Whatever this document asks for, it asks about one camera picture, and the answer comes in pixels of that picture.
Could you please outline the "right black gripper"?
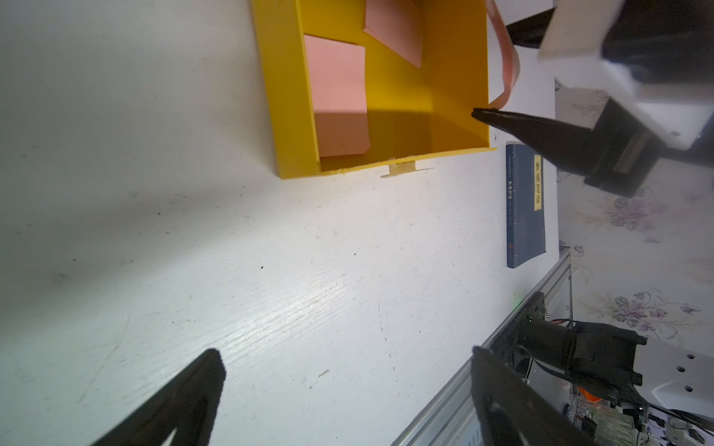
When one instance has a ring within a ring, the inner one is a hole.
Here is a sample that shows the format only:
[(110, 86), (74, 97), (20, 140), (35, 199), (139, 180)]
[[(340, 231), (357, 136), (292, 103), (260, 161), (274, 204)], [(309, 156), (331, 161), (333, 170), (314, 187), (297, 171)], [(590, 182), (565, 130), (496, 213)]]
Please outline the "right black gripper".
[[(555, 7), (507, 26), (511, 42), (539, 49)], [(596, 189), (625, 198), (636, 195), (665, 148), (664, 142), (614, 100), (593, 130), (550, 118), (474, 108), (472, 118), (506, 132), (565, 172), (584, 176)]]

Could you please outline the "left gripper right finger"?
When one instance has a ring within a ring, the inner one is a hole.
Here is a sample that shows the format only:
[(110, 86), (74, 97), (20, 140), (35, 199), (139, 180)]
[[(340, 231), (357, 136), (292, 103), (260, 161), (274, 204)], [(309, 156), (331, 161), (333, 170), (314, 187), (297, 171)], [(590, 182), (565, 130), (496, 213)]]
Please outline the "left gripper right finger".
[(472, 401), (485, 445), (592, 445), (491, 351), (472, 350)]

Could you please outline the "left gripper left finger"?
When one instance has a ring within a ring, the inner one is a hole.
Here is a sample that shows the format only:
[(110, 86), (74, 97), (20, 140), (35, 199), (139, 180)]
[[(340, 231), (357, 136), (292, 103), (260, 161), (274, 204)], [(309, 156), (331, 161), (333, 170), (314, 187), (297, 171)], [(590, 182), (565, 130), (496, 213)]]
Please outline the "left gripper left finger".
[(97, 445), (206, 445), (217, 416), (226, 370), (207, 349)]

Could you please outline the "yellow plastic drawer cabinet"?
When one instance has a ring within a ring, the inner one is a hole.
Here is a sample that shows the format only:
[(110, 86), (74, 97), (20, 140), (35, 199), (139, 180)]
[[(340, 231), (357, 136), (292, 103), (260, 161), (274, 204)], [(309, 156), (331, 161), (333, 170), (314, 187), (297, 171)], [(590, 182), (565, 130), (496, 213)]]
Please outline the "yellow plastic drawer cabinet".
[[(488, 126), (472, 117), (489, 102), (485, 5), (418, 2), (425, 25), (420, 67), (366, 33), (366, 9), (363, 1), (252, 3), (276, 172), (284, 180), (490, 150)], [(307, 36), (366, 52), (368, 152), (319, 154)]]

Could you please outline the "pink sticky pad large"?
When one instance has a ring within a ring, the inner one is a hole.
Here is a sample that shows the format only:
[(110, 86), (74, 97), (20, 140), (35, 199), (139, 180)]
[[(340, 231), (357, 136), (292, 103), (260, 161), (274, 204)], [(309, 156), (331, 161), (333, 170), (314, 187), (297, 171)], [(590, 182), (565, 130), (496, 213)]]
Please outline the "pink sticky pad large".
[(320, 156), (368, 152), (366, 49), (311, 35), (304, 41)]

